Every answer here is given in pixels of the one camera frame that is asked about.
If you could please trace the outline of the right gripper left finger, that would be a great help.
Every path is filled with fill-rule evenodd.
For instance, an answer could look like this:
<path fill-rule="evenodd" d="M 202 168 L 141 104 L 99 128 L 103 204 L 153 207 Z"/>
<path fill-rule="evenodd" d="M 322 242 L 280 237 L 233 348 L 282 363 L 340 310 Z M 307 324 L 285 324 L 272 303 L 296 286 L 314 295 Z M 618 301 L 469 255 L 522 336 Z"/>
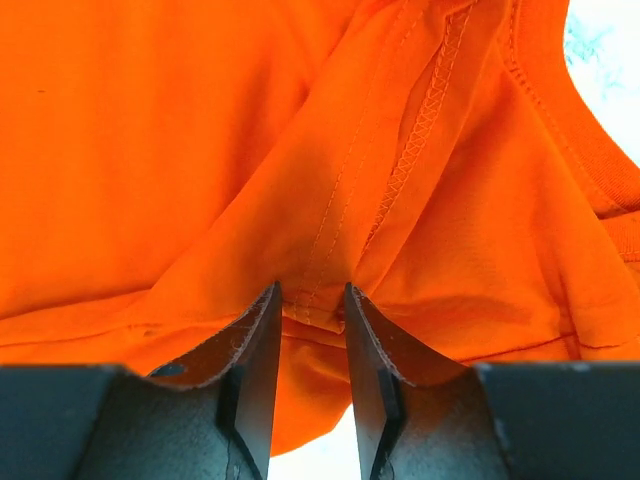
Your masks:
<path fill-rule="evenodd" d="M 229 326 L 151 375 L 118 374 L 75 478 L 267 478 L 281 308 L 274 283 Z"/>

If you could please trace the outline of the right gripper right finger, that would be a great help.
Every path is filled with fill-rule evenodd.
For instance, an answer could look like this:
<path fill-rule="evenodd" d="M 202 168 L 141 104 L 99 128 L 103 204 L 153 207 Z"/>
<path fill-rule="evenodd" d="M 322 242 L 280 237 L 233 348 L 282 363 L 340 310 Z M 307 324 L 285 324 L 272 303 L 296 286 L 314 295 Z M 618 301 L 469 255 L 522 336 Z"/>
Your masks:
<path fill-rule="evenodd" d="M 474 370 L 392 323 L 353 284 L 344 314 L 362 478 L 509 478 Z"/>

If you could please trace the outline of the orange t-shirt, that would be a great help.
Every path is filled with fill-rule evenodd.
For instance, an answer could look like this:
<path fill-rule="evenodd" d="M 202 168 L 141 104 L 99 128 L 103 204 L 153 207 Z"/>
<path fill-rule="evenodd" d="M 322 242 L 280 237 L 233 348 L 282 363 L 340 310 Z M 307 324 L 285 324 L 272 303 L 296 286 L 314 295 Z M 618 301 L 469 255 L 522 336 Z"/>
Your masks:
<path fill-rule="evenodd" d="M 564 1 L 5 1 L 1 360 L 142 374 L 273 282 L 271 451 L 350 404 L 342 297 L 464 364 L 639 356 L 639 170 Z"/>

